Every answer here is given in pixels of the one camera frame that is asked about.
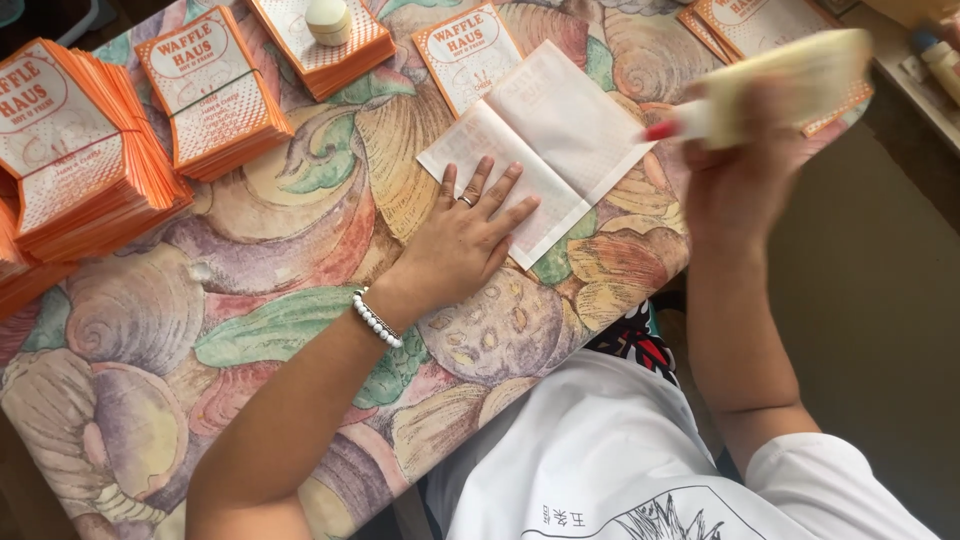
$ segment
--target person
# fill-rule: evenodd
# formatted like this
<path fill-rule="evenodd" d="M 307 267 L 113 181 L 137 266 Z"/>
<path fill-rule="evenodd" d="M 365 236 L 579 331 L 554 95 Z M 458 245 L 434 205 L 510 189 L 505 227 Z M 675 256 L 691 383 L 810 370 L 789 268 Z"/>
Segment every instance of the person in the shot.
<path fill-rule="evenodd" d="M 799 144 L 779 122 L 781 94 L 776 81 L 751 86 L 747 144 L 684 147 L 689 362 L 744 485 L 718 474 L 662 366 L 580 350 L 428 475 L 426 502 L 445 538 L 935 538 L 861 452 L 820 432 L 780 342 L 766 242 Z M 447 167 L 432 214 L 363 296 L 397 332 L 477 292 L 536 209 L 527 199 L 491 220 L 521 172 L 511 165 L 478 197 L 491 167 L 477 166 L 465 192 L 472 207 L 454 199 Z M 311 538 L 297 488 L 386 347 L 348 309 L 279 369 L 200 460 L 187 537 Z"/>

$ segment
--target green rubber band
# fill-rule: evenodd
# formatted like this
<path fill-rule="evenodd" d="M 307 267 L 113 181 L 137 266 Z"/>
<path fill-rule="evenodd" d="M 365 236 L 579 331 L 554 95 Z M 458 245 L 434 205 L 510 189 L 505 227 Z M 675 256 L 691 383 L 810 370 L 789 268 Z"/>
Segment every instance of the green rubber band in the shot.
<path fill-rule="evenodd" d="M 181 112 L 184 112 L 185 110 L 190 109 L 190 108 L 193 107 L 194 105 L 197 105 L 198 103 L 202 102 L 204 99 L 212 96 L 213 94 L 219 92 L 220 90 L 226 88 L 227 86 L 230 86 L 230 85 L 232 85 L 233 83 L 236 83 L 237 81 L 239 81 L 240 79 L 243 79 L 244 77 L 250 75 L 250 74 L 253 73 L 254 71 L 256 71 L 257 73 L 260 72 L 259 69 L 255 68 L 255 67 L 252 67 L 250 71 L 245 71 L 245 72 L 241 73 L 240 75 L 237 75 L 236 77 L 234 77 L 234 78 L 230 79 L 229 81 L 223 83 L 222 85 L 214 88 L 213 90 L 210 90 L 210 93 L 205 94 L 204 97 L 202 97 L 202 98 L 200 98 L 200 99 L 198 99 L 198 100 L 196 100 L 196 101 L 194 101 L 194 102 L 192 102 L 192 103 L 188 103 L 188 104 L 186 105 L 186 107 L 184 107 L 183 109 L 180 109 L 180 110 L 178 110 L 177 112 L 174 112 L 173 114 L 168 114 L 168 115 L 167 115 L 167 118 L 168 118 L 168 119 L 173 118 L 174 116 L 180 114 Z"/>

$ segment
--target white t-shirt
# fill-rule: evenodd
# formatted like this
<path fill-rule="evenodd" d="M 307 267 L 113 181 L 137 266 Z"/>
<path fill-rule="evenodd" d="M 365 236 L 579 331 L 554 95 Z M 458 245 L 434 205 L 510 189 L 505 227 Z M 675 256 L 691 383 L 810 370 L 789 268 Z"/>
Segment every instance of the white t-shirt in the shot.
<path fill-rule="evenodd" d="M 683 393 L 580 351 L 428 478 L 447 540 L 934 540 L 849 443 L 777 437 L 719 476 Z"/>

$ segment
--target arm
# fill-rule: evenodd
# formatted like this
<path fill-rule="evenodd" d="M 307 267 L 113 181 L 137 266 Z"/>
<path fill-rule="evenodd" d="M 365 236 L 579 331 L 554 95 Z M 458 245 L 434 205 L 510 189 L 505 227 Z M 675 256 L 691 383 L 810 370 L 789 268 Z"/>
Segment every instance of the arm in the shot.
<path fill-rule="evenodd" d="M 777 88 L 764 82 L 749 92 L 746 146 L 685 148 L 690 365 L 741 474 L 774 437 L 819 431 L 800 401 L 767 297 L 767 237 L 795 180 L 800 143 L 778 121 Z"/>
<path fill-rule="evenodd" d="M 483 197 L 484 158 L 454 202 L 456 169 L 396 264 L 364 295 L 397 333 L 427 312 L 470 296 L 500 267 L 508 234 L 534 209 L 528 198 L 491 216 L 516 183 L 517 164 Z M 297 488 L 324 457 L 350 402 L 387 349 L 352 308 L 296 353 L 261 387 L 204 454 L 187 494 L 186 537 L 203 540 L 312 538 Z"/>

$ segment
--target red cap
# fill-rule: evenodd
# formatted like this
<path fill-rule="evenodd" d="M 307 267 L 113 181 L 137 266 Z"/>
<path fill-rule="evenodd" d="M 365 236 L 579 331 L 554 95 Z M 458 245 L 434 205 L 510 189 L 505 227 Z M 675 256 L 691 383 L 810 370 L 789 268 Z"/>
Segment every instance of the red cap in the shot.
<path fill-rule="evenodd" d="M 661 140 L 662 138 L 670 138 L 671 136 L 679 135 L 680 131 L 680 122 L 673 118 L 668 118 L 647 128 L 643 132 L 643 138 L 647 142 L 653 142 L 655 140 Z"/>

